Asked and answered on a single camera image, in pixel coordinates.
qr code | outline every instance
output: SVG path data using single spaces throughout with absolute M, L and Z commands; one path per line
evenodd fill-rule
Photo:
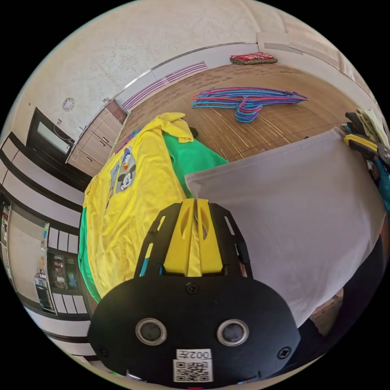
M 212 360 L 174 360 L 174 382 L 212 382 Z

screw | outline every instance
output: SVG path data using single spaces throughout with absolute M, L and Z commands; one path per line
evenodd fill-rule
M 107 350 L 107 348 L 104 347 L 104 346 L 102 346 L 102 345 L 99 345 L 99 346 L 97 347 L 97 351 L 98 351 L 99 354 L 100 354 L 102 357 L 104 357 L 104 358 L 106 358 L 106 357 L 108 356 L 108 350 Z
M 289 356 L 291 353 L 290 347 L 284 347 L 277 353 L 278 359 L 285 359 L 287 356 Z
M 186 292 L 189 295 L 195 295 L 199 291 L 199 287 L 195 283 L 186 284 Z

mickey mouse print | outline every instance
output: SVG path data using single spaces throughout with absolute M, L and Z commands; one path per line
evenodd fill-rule
M 117 185 L 115 193 L 125 191 L 129 188 L 135 179 L 135 158 L 131 153 L 131 148 L 127 147 L 124 150 L 123 158 L 119 168 Z
M 110 171 L 110 189 L 108 191 L 106 208 L 114 194 L 125 191 L 127 188 L 131 187 L 135 178 L 135 168 L 135 158 L 131 153 L 131 147 L 127 147 L 123 151 L 121 159 Z

cabinet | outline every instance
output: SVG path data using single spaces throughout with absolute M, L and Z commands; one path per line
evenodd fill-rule
M 110 157 L 122 130 L 122 118 L 118 118 L 118 110 L 113 109 L 113 103 L 105 107 L 92 121 L 77 141 L 68 160 L 68 164 L 92 177 L 99 173 Z

wooden floor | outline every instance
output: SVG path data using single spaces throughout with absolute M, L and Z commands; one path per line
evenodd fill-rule
M 234 110 L 191 108 L 192 96 L 210 87 L 265 87 L 295 91 L 307 102 L 264 107 L 251 123 L 237 122 Z M 118 143 L 164 112 L 182 112 L 198 140 L 229 161 L 252 156 L 330 130 L 346 122 L 356 104 L 325 81 L 278 64 L 226 65 L 179 81 L 134 108 Z

